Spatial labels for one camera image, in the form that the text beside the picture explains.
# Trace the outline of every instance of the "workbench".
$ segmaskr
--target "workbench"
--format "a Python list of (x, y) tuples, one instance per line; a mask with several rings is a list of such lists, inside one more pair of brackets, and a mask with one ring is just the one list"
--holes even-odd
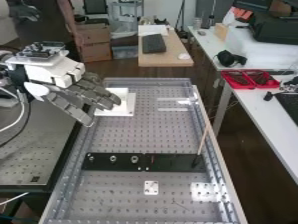
[[(274, 76), (282, 83), (290, 81), (293, 75)], [(298, 163), (297, 163), (297, 136), (298, 126), (282, 108), (275, 97), (267, 102), (263, 97), (270, 91), (273, 94), (281, 92), (279, 89), (233, 89), (225, 82), (222, 97), (217, 109), (213, 130), (215, 135), (219, 132), (222, 120), (231, 93), (239, 101), (251, 121), (254, 122), (265, 140), (267, 141), (278, 159), (281, 160), (293, 180), (298, 184)]]
[(187, 50), (179, 40), (177, 33), (169, 30), (169, 36), (162, 36), (166, 52), (158, 54), (142, 53), (142, 37), (138, 37), (138, 66), (140, 67), (191, 67), (194, 65), (193, 59), (178, 59), (179, 54), (186, 53)]
[[(153, 171), (158, 157), (195, 156), (210, 126), (189, 79), (109, 78), (104, 86), (136, 93), (134, 116), (98, 117), (81, 129), (40, 224), (246, 224), (211, 129), (198, 172)], [(150, 164), (128, 162), (124, 168), (134, 171), (116, 170), (125, 155), (150, 155)], [(183, 161), (186, 169), (197, 169), (191, 161)], [(158, 183), (154, 195), (146, 194), (146, 181)]]
[(214, 27), (210, 27), (210, 29), (202, 29), (202, 31), (206, 33), (205, 36), (198, 35), (197, 31), (193, 29), (191, 26), (189, 26), (187, 29), (189, 29), (189, 45), (190, 45), (190, 38), (194, 37), (195, 43), (199, 45), (199, 47), (203, 51), (203, 62), (205, 62), (205, 57), (206, 57), (207, 60), (210, 61), (210, 64), (213, 65), (213, 67), (215, 69), (215, 75), (210, 74), (207, 72), (207, 79), (206, 79), (206, 80), (209, 80), (210, 76), (215, 77), (213, 80), (214, 84), (211, 85), (213, 92), (209, 96), (209, 102), (207, 102), (207, 107), (209, 107), (207, 114), (210, 115), (213, 107), (214, 107), (215, 97), (218, 95), (218, 89), (219, 89), (218, 84), (223, 83), (221, 80), (221, 71), (239, 70), (239, 69), (247, 69), (247, 70), (258, 69), (258, 70), (265, 70), (265, 71), (270, 72), (270, 71), (289, 71), (290, 68), (289, 68), (289, 65), (279, 65), (279, 64), (274, 65), (271, 63), (270, 64), (263, 63), (262, 65), (259, 65), (259, 64), (255, 65), (255, 64), (247, 63), (246, 65), (237, 64), (233, 67), (225, 67), (218, 61), (217, 54), (223, 50), (227, 50), (231, 53), (234, 53), (234, 52), (231, 51), (231, 49), (229, 49), (229, 46), (226, 45), (225, 41), (222, 41), (217, 37), (217, 35), (214, 33), (215, 32)]

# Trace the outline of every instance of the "red object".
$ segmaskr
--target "red object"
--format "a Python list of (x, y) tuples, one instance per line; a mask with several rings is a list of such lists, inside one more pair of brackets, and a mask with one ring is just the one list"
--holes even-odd
[(279, 82), (261, 70), (226, 70), (221, 75), (233, 89), (274, 89)]
[(279, 82), (271, 77), (271, 75), (261, 70), (246, 70), (245, 75), (251, 79), (255, 87), (259, 89), (275, 89), (279, 88)]
[(251, 79), (243, 72), (237, 70), (226, 70), (221, 72), (221, 75), (233, 89), (254, 89), (255, 85)]

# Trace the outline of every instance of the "robotic arm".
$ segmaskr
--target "robotic arm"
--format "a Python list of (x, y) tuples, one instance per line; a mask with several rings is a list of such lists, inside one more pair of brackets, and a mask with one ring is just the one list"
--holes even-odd
[(62, 95), (80, 98), (100, 110), (112, 110), (121, 99), (101, 86), (97, 74), (85, 72), (84, 64), (66, 58), (66, 54), (60, 42), (33, 43), (16, 55), (0, 52), (0, 65), (5, 67), (3, 80), (5, 77), (20, 92), (50, 102), (89, 127), (93, 118)]

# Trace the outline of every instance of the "pegboard table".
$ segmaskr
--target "pegboard table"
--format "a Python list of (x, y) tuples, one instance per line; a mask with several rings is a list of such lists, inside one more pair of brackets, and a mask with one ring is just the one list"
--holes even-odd
[[(209, 124), (189, 79), (114, 78), (105, 86), (128, 87), (136, 93), (134, 116), (100, 117), (92, 128), (82, 128), (40, 223), (246, 224), (211, 130), (202, 150), (203, 171), (82, 169), (93, 153), (195, 154)], [(148, 182), (158, 183), (153, 194), (145, 194)]]
[[(0, 117), (4, 119), (10, 113), (5, 109)], [(28, 109), (20, 123), (1, 133), (0, 143), (18, 132), (26, 115)], [(24, 131), (0, 148), (0, 192), (42, 192), (54, 186), (73, 127), (74, 120), (58, 108), (37, 100), (30, 103)]]

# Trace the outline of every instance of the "keyboard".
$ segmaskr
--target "keyboard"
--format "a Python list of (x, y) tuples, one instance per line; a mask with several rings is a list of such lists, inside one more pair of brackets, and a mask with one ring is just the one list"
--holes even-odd
[(166, 52), (166, 46), (161, 34), (142, 37), (142, 53), (153, 54), (162, 52)]
[(293, 121), (298, 125), (298, 94), (278, 93), (275, 94), (275, 97)]

